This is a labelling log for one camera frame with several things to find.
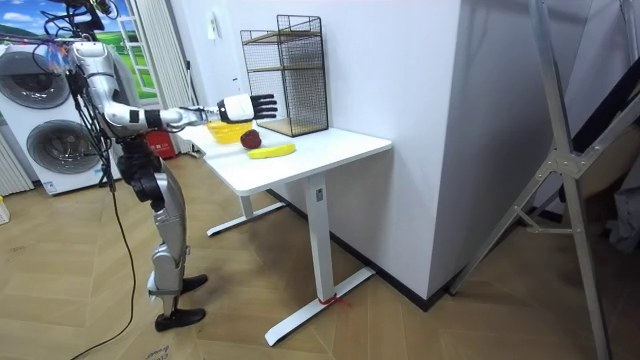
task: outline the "metal wire shelf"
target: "metal wire shelf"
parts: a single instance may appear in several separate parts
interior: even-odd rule
[[[260,120],[258,126],[291,137],[326,130],[321,20],[296,15],[278,15],[277,20],[277,31],[240,32],[251,93],[274,94],[278,101],[277,118]]]

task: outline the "washing machine door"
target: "washing machine door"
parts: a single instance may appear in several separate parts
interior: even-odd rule
[[[59,174],[83,173],[100,161],[85,128],[69,120],[51,120],[36,126],[27,138],[27,151],[38,165]]]
[[[51,109],[61,105],[69,96],[67,81],[62,75],[43,71],[47,68],[45,57],[38,53],[5,52],[0,56],[0,92],[28,108]]]

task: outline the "robot finger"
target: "robot finger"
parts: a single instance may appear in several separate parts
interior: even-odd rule
[[[266,106],[266,105],[277,105],[278,102],[275,100],[270,100],[270,101],[256,101],[253,103],[253,107],[258,107],[258,106]]]
[[[273,99],[275,96],[273,94],[264,94],[264,95],[251,95],[251,102],[255,103],[256,101],[265,100],[265,99]]]
[[[265,113],[265,112],[277,112],[278,108],[263,108],[263,107],[258,107],[253,109],[253,112],[256,114],[261,114],[261,113]]]
[[[260,120],[260,119],[275,119],[276,118],[276,114],[258,114],[254,117],[254,119],[256,120]]]

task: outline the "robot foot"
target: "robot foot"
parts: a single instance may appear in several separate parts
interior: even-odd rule
[[[156,331],[163,332],[177,327],[185,327],[200,322],[207,315],[204,309],[176,309],[171,316],[160,314],[156,318]]]
[[[195,290],[204,285],[209,280],[209,277],[205,274],[200,274],[182,280],[182,292],[180,295],[186,294],[189,291]]]

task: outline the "gray tripod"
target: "gray tripod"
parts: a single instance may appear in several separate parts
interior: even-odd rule
[[[621,7],[627,25],[631,49],[630,54],[633,62],[638,57],[638,46],[632,0],[621,0]],[[529,0],[529,10],[551,116],[554,146],[536,172],[536,175],[534,175],[533,179],[531,179],[520,193],[511,208],[504,214],[489,235],[487,241],[482,244],[480,250],[463,269],[462,273],[450,287],[449,292],[452,295],[458,292],[469,274],[478,266],[489,251],[491,251],[504,232],[518,217],[522,218],[529,225],[528,230],[534,233],[572,234],[578,253],[580,272],[587,298],[587,306],[596,342],[598,359],[609,360],[611,359],[611,348],[609,346],[609,337],[602,312],[600,296],[596,286],[591,249],[585,231],[585,212],[578,179],[585,173],[589,166],[598,159],[607,146],[614,142],[640,117],[640,97],[636,97],[622,113],[618,114],[609,128],[584,153],[575,153],[572,148],[571,135],[568,131],[569,127],[562,91],[563,87],[560,82],[560,74],[551,42],[549,14],[544,5],[544,0]],[[553,172],[562,176],[567,206],[571,217],[571,229],[541,228],[523,211],[523,207],[527,205],[529,199],[536,194],[540,185],[542,185]],[[544,205],[540,206],[540,208],[544,209],[552,200],[553,198],[550,198],[550,200],[545,201]]]

